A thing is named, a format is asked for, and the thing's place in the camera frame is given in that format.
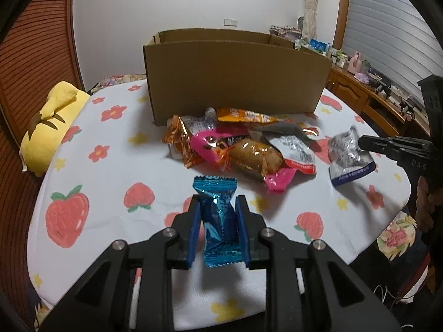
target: window blind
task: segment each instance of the window blind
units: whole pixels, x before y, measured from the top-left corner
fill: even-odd
[[[423,101],[417,82],[443,76],[443,51],[409,0],[349,0],[343,50]]]

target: beige curtain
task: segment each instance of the beige curtain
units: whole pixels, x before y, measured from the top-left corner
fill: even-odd
[[[302,38],[308,42],[317,39],[317,5],[318,0],[305,0]]]

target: brown slatted panel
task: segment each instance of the brown slatted panel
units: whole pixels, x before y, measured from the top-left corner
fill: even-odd
[[[27,231],[40,181],[21,170],[14,142],[0,131],[0,286],[20,317],[28,321]]]
[[[0,45],[0,288],[29,325],[27,233],[41,180],[21,172],[16,143],[56,83],[82,88],[71,1],[33,0]]]
[[[33,0],[0,46],[0,102],[18,142],[56,83],[82,88],[72,41],[71,0]]]

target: human hand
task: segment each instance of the human hand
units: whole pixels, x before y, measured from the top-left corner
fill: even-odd
[[[443,204],[443,188],[429,193],[429,185],[426,178],[420,176],[417,185],[417,212],[416,222],[417,227],[424,233],[428,232],[434,226],[432,215],[435,211],[435,206]]]

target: shiny blue wrapper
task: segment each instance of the shiny blue wrapper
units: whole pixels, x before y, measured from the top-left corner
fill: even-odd
[[[197,176],[193,187],[201,197],[202,221],[205,227],[205,264],[208,267],[217,267],[241,262],[237,221],[231,205],[237,180]]]

